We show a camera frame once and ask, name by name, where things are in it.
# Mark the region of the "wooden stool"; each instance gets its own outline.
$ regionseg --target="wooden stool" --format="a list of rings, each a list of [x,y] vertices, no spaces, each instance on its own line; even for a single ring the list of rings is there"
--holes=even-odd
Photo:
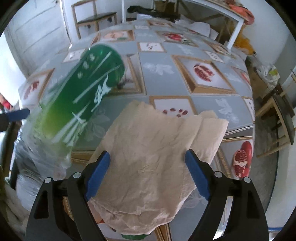
[[[270,143],[270,145],[274,145],[280,141],[284,141],[284,143],[276,148],[271,149],[270,151],[257,155],[257,158],[268,156],[274,152],[281,150],[285,146],[289,144],[293,145],[294,143],[296,128],[294,128],[292,118],[289,112],[287,111],[287,107],[281,96],[279,96],[278,94],[273,94],[272,97],[267,101],[267,103],[256,112],[256,117],[264,115],[264,113],[266,113],[270,108],[273,107],[275,108],[279,120],[283,126],[284,136]]]
[[[86,19],[83,19],[79,22],[77,22],[77,17],[76,17],[76,12],[75,12],[75,7],[92,2],[93,3],[93,10],[94,10],[94,15],[91,17],[88,17]],[[117,25],[117,17],[116,17],[116,12],[105,12],[105,13],[100,13],[98,14],[96,11],[96,0],[83,0],[74,3],[72,6],[72,13],[74,17],[74,22],[75,22],[75,27],[77,31],[78,38],[81,39],[80,35],[80,30],[79,26],[84,26],[84,25],[89,25],[89,24],[94,24],[96,32],[99,31],[99,21],[102,21],[107,18],[114,17],[114,24]]]

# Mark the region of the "blue gripper pad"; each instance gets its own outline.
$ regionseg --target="blue gripper pad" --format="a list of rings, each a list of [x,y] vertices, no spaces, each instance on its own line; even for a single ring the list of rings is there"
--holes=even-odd
[[[27,118],[29,114],[30,114],[30,110],[28,108],[24,108],[21,110],[7,112],[6,116],[8,117],[9,122],[14,122],[14,121],[19,121]]]
[[[201,196],[205,197],[206,200],[210,198],[209,182],[200,168],[196,157],[191,151],[187,151],[185,154],[185,163],[189,169],[189,172],[194,180],[194,183]]]
[[[85,198],[89,201],[92,197],[96,195],[98,189],[102,183],[102,180],[106,174],[106,171],[110,165],[110,154],[109,152],[105,152],[103,156],[99,157],[101,160],[97,161],[97,166],[95,167],[94,172],[88,179],[86,184],[86,194]]]

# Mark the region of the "white table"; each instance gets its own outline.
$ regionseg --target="white table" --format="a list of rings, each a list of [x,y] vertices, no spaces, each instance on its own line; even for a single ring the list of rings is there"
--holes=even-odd
[[[206,8],[213,9],[213,10],[217,11],[218,13],[220,13],[230,19],[237,21],[237,25],[235,26],[235,28],[232,32],[232,35],[230,36],[230,39],[229,39],[228,43],[226,44],[226,47],[228,49],[231,49],[241,28],[242,28],[245,18],[242,15],[236,13],[235,11],[227,8],[226,6],[219,4],[217,2],[214,2],[214,1],[211,1],[211,0],[185,0],[185,1],[193,2],[198,5],[204,6]],[[122,0],[121,4],[122,4],[122,22],[124,23],[126,21],[125,0]]]

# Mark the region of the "screw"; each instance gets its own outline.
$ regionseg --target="screw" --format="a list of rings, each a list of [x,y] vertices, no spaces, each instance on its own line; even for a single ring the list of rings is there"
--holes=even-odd
[[[48,177],[44,180],[45,183],[50,183],[52,181],[52,178],[51,177]]]
[[[251,179],[250,179],[249,177],[245,177],[245,178],[244,178],[244,181],[245,181],[246,183],[250,183],[250,182],[251,182]]]
[[[215,177],[221,178],[222,177],[222,173],[221,172],[215,172]]]
[[[80,173],[80,172],[75,172],[75,173],[73,174],[73,177],[74,177],[74,178],[80,178],[80,177],[81,177],[81,173]]]

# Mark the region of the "white door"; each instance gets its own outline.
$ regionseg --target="white door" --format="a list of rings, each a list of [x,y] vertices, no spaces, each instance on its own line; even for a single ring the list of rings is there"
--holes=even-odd
[[[9,48],[25,76],[70,45],[60,0],[29,0],[6,28]]]

